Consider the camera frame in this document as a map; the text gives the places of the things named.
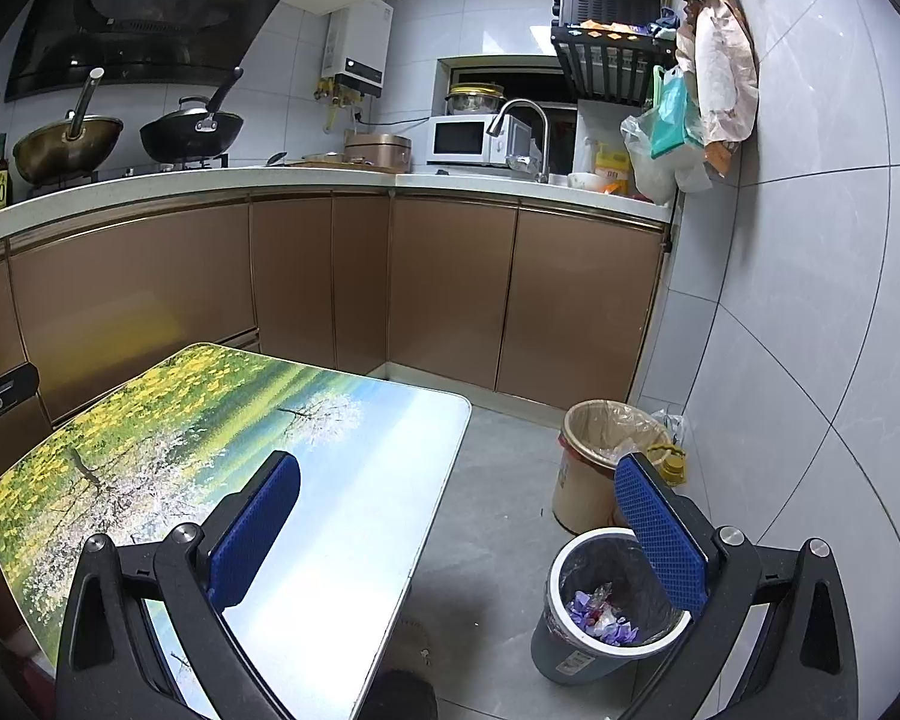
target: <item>white countertop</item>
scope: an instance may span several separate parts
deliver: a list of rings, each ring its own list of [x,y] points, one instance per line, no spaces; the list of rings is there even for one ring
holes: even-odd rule
[[[671,215],[669,206],[659,206],[616,194],[600,194],[538,184],[535,181],[490,176],[432,173],[390,175],[369,170],[332,170],[323,167],[228,167],[117,178],[19,202],[0,211],[0,240],[53,221],[159,197],[204,191],[307,186],[326,189],[353,187],[499,194],[501,197],[550,200],[663,223],[667,223]]]

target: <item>microwave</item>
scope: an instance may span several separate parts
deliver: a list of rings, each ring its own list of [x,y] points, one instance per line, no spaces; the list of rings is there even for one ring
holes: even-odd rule
[[[495,116],[487,113],[430,117],[427,164],[509,167],[511,158],[538,155],[530,126],[510,114],[504,117],[498,137],[487,135],[487,127]]]

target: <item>silver faucet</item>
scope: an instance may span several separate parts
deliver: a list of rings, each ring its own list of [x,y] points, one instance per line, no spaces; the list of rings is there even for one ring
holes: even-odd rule
[[[525,100],[525,98],[508,100],[504,103],[504,106],[500,109],[499,113],[497,113],[493,121],[487,126],[487,135],[490,135],[491,138],[499,137],[500,129],[504,125],[506,113],[511,108],[519,107],[533,108],[533,110],[540,114],[540,119],[543,119],[543,156],[540,159],[543,164],[540,166],[540,172],[536,175],[536,180],[541,184],[547,184],[550,181],[550,120],[547,118],[547,114],[544,113],[543,108],[534,103],[533,100]]]

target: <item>range hood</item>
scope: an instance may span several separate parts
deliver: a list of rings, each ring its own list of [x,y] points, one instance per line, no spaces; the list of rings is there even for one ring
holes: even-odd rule
[[[7,81],[7,100],[109,82],[216,86],[240,63],[280,0],[35,0]]]

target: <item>gray trash can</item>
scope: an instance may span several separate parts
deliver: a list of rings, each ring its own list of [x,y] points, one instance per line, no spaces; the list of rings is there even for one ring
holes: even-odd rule
[[[614,605],[639,627],[633,644],[611,646],[588,637],[567,613],[566,603],[577,590],[593,592],[608,581],[613,583]],[[689,623],[688,611],[670,605],[634,531],[600,528],[574,538],[554,560],[530,655],[548,680],[579,685],[665,650]]]

